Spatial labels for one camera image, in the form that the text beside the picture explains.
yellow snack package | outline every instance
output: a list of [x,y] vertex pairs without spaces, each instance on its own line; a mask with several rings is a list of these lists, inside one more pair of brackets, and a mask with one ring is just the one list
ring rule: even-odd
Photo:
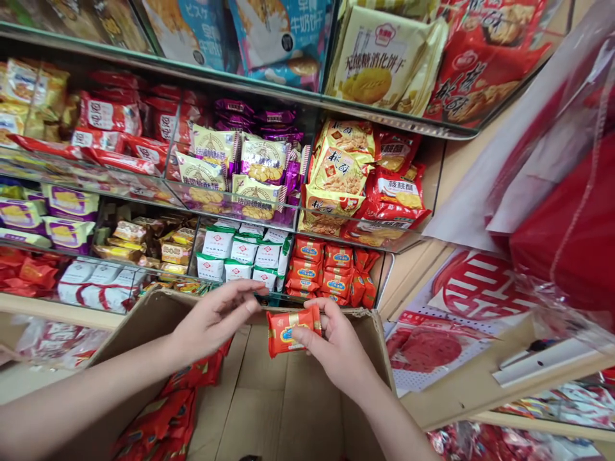
[[66,86],[70,74],[41,63],[40,69],[9,58],[2,84],[2,97],[6,102],[34,104],[48,122],[57,122],[64,110]]
[[391,109],[412,79],[432,26],[361,6],[346,14],[327,94]]

wooden shelf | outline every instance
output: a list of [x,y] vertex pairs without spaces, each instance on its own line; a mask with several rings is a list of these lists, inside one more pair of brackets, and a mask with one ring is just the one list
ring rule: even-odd
[[474,415],[470,418],[470,420],[478,423],[486,423],[515,429],[547,432],[553,435],[562,435],[564,437],[581,437],[592,441],[615,443],[615,431],[573,425],[559,421],[531,419],[523,416],[492,411]]
[[115,330],[123,315],[98,311],[87,307],[71,306],[58,302],[0,293],[0,312],[42,317],[98,330]]

white snack package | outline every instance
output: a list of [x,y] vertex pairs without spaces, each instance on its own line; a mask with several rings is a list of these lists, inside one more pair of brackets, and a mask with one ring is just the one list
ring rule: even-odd
[[285,230],[277,230],[277,229],[267,229],[265,234],[265,238],[263,240],[267,240],[273,243],[284,243],[288,238],[288,232]]
[[256,224],[242,223],[242,226],[239,228],[239,233],[256,235],[262,238],[263,235],[265,235],[265,228]]
[[224,274],[227,282],[231,280],[250,279],[252,277],[251,264],[237,264],[230,260],[224,263]]
[[281,249],[282,245],[278,243],[261,242],[256,251],[254,264],[262,268],[277,269]]
[[217,259],[227,259],[231,256],[234,232],[234,229],[226,227],[208,227],[201,253]]
[[224,260],[197,253],[197,271],[200,279],[222,282]]
[[241,237],[234,237],[230,258],[243,264],[254,264],[257,249],[257,243],[250,243]]
[[216,227],[229,227],[230,229],[234,229],[234,230],[237,231],[239,229],[241,223],[238,223],[238,222],[235,222],[235,221],[219,219],[213,225],[216,226]]
[[275,271],[269,272],[264,268],[254,268],[252,272],[252,280],[258,280],[259,282],[265,282],[265,286],[269,288],[269,291],[273,291],[275,287]]

cookie image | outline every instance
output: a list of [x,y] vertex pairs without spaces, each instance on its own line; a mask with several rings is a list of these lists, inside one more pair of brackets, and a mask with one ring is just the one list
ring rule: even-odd
[[392,82],[393,76],[388,69],[363,69],[344,82],[342,97],[347,101],[374,104],[386,96]]

red wrapper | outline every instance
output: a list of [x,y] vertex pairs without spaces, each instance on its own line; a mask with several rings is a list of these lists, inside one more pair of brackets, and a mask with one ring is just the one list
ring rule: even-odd
[[464,28],[453,33],[445,48],[423,117],[475,127],[513,92],[550,44],[535,51],[493,46]]
[[141,136],[142,126],[138,104],[103,101],[93,98],[86,91],[82,91],[80,96],[80,125]]
[[39,141],[34,138],[28,138],[27,136],[21,136],[19,134],[7,134],[6,137],[29,152],[42,152],[44,154],[62,157],[67,160],[88,160],[83,155],[81,148],[70,144]]
[[272,359],[279,353],[305,349],[293,339],[293,327],[306,327],[322,336],[320,309],[317,305],[298,312],[283,312],[275,315],[267,312],[267,321],[269,323],[269,356]]

